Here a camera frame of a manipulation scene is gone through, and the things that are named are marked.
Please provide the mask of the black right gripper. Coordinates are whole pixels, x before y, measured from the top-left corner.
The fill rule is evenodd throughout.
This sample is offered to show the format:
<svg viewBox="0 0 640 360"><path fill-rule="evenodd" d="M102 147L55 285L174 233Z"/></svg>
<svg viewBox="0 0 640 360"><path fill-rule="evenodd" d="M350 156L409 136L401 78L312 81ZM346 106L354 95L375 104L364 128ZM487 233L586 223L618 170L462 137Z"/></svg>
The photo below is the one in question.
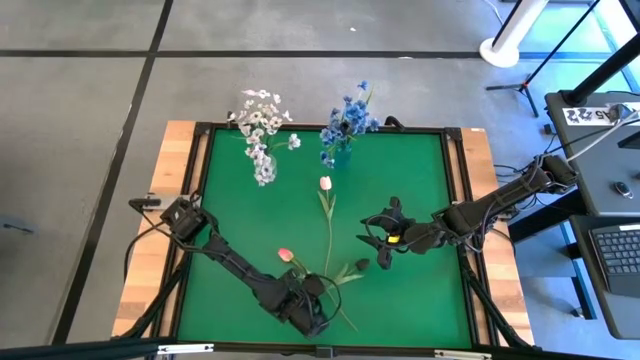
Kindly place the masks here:
<svg viewBox="0 0 640 360"><path fill-rule="evenodd" d="M413 252L425 254L427 251L440 247L440 227L436 222L420 223L414 218L407 218L401 214L401 202L398 197L391 197L389 205L379 213L361 220L362 224L374 224L382 221L397 223L392 231L399 237L395 244L400 253ZM357 238L370 245L377 251L378 265L388 270L391 268L391 247L377 236L357 235Z"/></svg>

